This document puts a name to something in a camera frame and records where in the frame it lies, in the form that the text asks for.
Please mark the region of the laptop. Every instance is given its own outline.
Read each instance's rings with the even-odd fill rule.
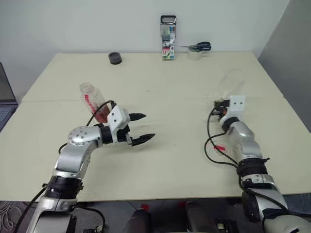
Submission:
[[[0,62],[0,131],[17,109],[17,101]]]

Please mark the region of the red liquid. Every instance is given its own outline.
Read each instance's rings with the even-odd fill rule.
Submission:
[[[104,106],[101,110],[98,111],[98,113],[95,115],[95,118],[99,123],[107,123],[108,122],[107,117],[109,113],[110,113],[110,110],[108,106]]]
[[[92,112],[95,113],[97,108],[93,105],[93,103],[89,100],[88,95],[84,95],[84,99],[92,109]],[[107,123],[108,122],[108,115],[110,113],[110,110],[107,105],[105,105],[101,110],[98,111],[98,113],[95,115],[95,119],[98,121],[98,123]]]

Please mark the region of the laptop keyboard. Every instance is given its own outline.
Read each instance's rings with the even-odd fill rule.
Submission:
[[[11,110],[12,110],[12,107],[1,107],[0,108],[0,121],[3,121]]]

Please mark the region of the scissors handle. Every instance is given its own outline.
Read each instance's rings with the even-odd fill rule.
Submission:
[[[200,42],[194,45],[194,47],[198,48],[201,51],[210,51],[212,46],[208,41]]]

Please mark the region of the plastic bottle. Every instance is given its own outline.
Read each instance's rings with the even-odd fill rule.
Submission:
[[[90,83],[83,83],[80,85],[81,90],[81,99],[86,104],[89,111],[93,114],[101,104],[105,102],[103,95],[100,90],[95,88]],[[107,105],[105,105],[98,113],[95,115],[96,120],[99,123],[107,123],[107,117],[110,113],[110,110]]]
[[[245,84],[245,73],[239,69],[230,69],[218,84],[218,92],[226,100],[231,95],[239,95]]]

